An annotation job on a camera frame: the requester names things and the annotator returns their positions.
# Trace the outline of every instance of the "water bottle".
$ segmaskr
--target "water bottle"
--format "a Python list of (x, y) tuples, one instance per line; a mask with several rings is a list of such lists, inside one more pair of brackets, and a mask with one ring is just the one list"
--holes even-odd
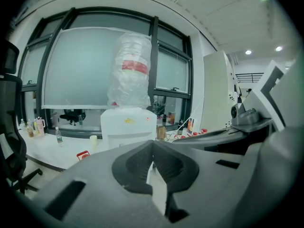
[(82, 120), (82, 116), (81, 116), (81, 115), (78, 116), (78, 122), (79, 122), (79, 126), (80, 126), (80, 127), (83, 127), (84, 122), (83, 122), (83, 120)]
[(23, 119), (21, 119), (20, 127), (21, 127), (22, 131), (24, 131), (24, 132), (26, 131), (25, 123), (24, 123)]
[(57, 143), (59, 144), (59, 146), (63, 147), (62, 136), (61, 136), (61, 132), (58, 127), (56, 127), (56, 138), (57, 138)]
[(41, 137), (44, 136), (44, 127), (46, 126), (46, 123), (44, 121), (44, 119), (38, 117), (38, 119), (36, 120), (37, 123), (37, 127), (38, 127), (38, 131)]
[(29, 123), (27, 126), (27, 131), (30, 138), (34, 137), (33, 127)]
[(28, 120), (28, 125), (31, 126), (32, 129), (34, 129), (33, 122), (30, 119)]
[(117, 51), (108, 90), (109, 105), (150, 105), (148, 96), (151, 42), (146, 37), (126, 33), (117, 40)]
[(34, 135), (39, 135), (39, 131), (38, 131), (38, 126), (37, 126), (36, 119), (35, 119), (35, 121), (34, 121), (34, 127), (35, 127)]

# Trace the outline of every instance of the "red label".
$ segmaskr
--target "red label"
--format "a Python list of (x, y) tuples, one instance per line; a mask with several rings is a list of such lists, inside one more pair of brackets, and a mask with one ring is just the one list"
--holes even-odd
[(148, 74), (148, 67), (145, 64), (136, 61), (123, 61), (123, 70), (133, 70), (138, 71), (143, 74)]

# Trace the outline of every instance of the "desk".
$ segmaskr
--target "desk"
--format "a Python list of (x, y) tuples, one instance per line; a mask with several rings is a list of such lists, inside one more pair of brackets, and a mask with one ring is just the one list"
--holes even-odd
[(87, 150), (92, 155), (107, 150), (101, 139), (98, 139), (98, 145), (96, 149), (93, 149), (89, 139), (62, 137), (63, 147), (60, 147), (55, 135), (46, 133), (44, 137), (30, 138), (22, 130), (19, 133), (27, 145), (27, 156), (30, 159), (33, 158), (33, 161), (37, 160), (46, 164), (47, 167), (51, 166), (49, 168), (56, 171), (68, 169), (79, 162), (76, 155), (80, 152)]

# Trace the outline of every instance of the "wall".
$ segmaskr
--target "wall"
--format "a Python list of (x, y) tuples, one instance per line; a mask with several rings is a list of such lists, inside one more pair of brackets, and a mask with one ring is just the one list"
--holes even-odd
[(51, 15), (67, 11), (71, 7), (84, 8), (84, 7), (116, 7), (129, 10), (138, 11), (150, 16), (158, 16), (160, 20), (175, 27), (180, 32), (187, 36), (190, 36), (192, 41), (192, 53), (193, 53), (193, 67), (194, 67), (194, 83), (193, 83), (193, 102), (192, 111), (198, 106), (194, 113), (194, 118), (198, 120), (198, 126), (200, 126), (201, 115), (203, 110), (204, 100), (204, 65), (203, 57), (210, 53), (215, 52), (213, 46), (208, 40), (200, 33), (196, 26), (190, 22), (189, 18), (183, 17), (180, 13), (175, 11), (176, 4), (162, 5), (159, 2), (153, 0), (46, 0), (40, 1), (37, 5), (37, 10), (29, 14), (17, 27), (14, 33), (20, 33), (20, 31), (26, 32), (26, 35), (19, 36), (19, 39), (14, 40), (14, 44), (20, 49), (20, 56), (18, 58), (18, 64), (20, 62), (24, 47), (30, 37), (31, 32), (42, 18), (47, 18)]
[[(275, 58), (261, 58), (253, 60), (240, 61), (238, 65), (234, 65), (235, 74), (252, 74), (252, 73), (263, 73), (270, 64), (271, 60), (277, 62), (283, 72), (287, 71), (287, 67), (293, 64), (293, 60), (286, 60), (282, 57)], [(241, 89), (253, 88), (255, 83), (239, 83)]]

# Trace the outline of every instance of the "office chair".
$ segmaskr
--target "office chair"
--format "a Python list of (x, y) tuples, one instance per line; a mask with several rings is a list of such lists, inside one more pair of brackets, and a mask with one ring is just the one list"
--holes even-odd
[(72, 110), (64, 110), (64, 114), (60, 115), (61, 119), (66, 119), (67, 121), (70, 122), (70, 124), (72, 125), (72, 123), (74, 122), (77, 123), (79, 121), (79, 115), (81, 115), (82, 120), (85, 119), (86, 117), (86, 113), (82, 112), (82, 109), (75, 109), (74, 111)]
[(0, 160), (6, 177), (12, 182), (12, 187), (24, 193), (25, 189), (38, 191), (29, 185), (29, 181), (36, 175), (42, 175), (37, 169), (26, 177), (22, 177), (26, 167), (26, 144), (20, 136), (16, 115), (20, 112), (22, 81), (10, 75), (16, 73), (18, 48), (5, 41), (7, 52), (4, 53), (4, 63), (0, 67)]

